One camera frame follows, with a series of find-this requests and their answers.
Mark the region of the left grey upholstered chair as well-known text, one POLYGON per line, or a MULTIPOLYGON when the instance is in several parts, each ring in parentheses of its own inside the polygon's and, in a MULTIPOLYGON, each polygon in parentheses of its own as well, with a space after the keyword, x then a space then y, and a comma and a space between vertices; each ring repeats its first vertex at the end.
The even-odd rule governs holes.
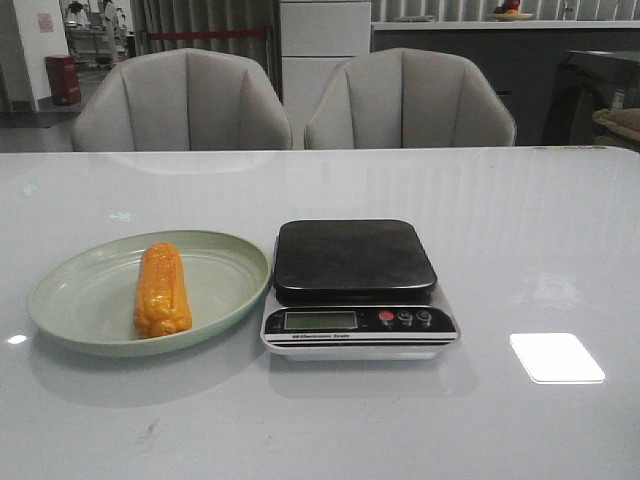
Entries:
POLYGON ((254 60, 195 48, 114 67, 76 117, 76 152, 289 150, 290 122, 254 60))

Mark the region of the red trash bin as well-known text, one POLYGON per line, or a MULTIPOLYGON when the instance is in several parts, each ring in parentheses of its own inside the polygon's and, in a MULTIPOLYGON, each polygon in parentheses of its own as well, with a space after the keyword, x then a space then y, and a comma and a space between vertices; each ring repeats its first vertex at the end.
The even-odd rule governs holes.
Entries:
POLYGON ((54 105, 69 106, 81 101, 81 89, 76 62, 69 55, 51 55, 45 58, 46 71, 54 105))

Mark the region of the grey upholstered chair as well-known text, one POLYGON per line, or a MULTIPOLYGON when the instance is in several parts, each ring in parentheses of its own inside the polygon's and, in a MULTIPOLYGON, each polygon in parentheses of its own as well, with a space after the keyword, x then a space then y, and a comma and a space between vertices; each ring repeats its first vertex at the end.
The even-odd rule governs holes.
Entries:
POLYGON ((505 147, 516 123, 457 55, 393 48, 340 63, 304 129, 311 150, 505 147))
POLYGON ((76 117, 76 152, 289 150, 290 122, 254 60, 195 48, 114 67, 76 117))

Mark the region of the beige cushion at right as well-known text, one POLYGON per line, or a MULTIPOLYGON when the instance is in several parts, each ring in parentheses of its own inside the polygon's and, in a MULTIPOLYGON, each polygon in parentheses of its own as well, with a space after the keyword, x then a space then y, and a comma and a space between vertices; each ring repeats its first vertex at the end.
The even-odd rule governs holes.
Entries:
POLYGON ((592 115, 594 144, 639 151, 640 109, 601 109, 592 115))

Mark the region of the black silver kitchen scale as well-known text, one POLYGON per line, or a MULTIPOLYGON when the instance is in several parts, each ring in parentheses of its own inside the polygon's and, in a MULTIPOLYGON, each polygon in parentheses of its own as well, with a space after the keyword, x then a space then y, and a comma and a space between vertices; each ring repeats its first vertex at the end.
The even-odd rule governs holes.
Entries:
POLYGON ((461 332, 412 225, 330 219, 280 227, 260 336, 290 360, 428 360, 461 332))

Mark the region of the right grey upholstered chair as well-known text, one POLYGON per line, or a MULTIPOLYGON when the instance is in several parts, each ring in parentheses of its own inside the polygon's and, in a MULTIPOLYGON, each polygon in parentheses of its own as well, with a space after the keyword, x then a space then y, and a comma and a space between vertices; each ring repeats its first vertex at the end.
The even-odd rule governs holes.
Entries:
POLYGON ((304 129, 311 150, 505 147, 516 123, 457 55, 393 48, 340 63, 304 129))

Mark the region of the dark appliance at right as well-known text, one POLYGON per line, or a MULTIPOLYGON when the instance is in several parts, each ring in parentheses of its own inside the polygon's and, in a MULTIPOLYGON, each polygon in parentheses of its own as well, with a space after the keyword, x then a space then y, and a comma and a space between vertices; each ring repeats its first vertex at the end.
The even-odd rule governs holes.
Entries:
POLYGON ((639 106, 637 51, 570 50, 557 67, 542 142, 588 145, 594 142, 594 112, 639 106))

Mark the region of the white drawer cabinet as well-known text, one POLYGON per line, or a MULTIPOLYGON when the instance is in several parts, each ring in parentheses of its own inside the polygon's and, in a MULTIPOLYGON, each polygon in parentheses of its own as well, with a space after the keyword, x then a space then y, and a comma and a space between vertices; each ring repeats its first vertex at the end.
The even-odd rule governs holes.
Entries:
POLYGON ((281 1, 282 101, 293 147, 304 146, 306 122, 334 67, 370 51, 369 1, 281 1))

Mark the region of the dark grey counter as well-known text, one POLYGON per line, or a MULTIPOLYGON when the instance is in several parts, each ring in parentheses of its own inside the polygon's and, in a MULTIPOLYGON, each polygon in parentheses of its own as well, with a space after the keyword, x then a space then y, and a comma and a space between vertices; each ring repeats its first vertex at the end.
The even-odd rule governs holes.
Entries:
POLYGON ((636 51, 637 21, 376 22, 372 48, 412 48, 465 57, 487 77, 517 125, 517 144, 542 133, 556 70, 570 50, 636 51))

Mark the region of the fruit bowl on counter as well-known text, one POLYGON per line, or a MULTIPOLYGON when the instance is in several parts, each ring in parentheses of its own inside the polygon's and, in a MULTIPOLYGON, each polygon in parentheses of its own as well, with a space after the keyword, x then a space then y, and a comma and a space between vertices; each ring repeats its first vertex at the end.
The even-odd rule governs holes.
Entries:
POLYGON ((534 17, 533 13, 522 11, 521 0, 503 0, 489 12, 489 18, 496 21, 523 21, 534 17))

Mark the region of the orange corn cob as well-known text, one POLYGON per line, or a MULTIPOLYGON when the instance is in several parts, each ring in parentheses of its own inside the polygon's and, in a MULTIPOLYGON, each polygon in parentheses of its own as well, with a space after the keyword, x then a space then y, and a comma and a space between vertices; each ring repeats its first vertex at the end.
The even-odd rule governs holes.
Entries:
POLYGON ((142 339, 192 328, 192 315, 178 249, 168 242, 152 244, 141 257, 134 325, 142 339))

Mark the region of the light green plate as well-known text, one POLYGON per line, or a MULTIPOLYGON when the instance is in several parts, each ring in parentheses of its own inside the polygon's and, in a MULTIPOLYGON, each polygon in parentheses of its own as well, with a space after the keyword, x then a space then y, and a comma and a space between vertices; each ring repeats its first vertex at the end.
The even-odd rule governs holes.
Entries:
POLYGON ((107 357, 142 357, 208 340, 244 318, 269 285, 267 256, 248 240, 220 232, 177 230, 118 239, 83 252, 51 271, 35 288, 29 313, 58 344, 107 357), (184 266, 191 329, 142 339, 134 301, 144 250, 170 242, 184 266))

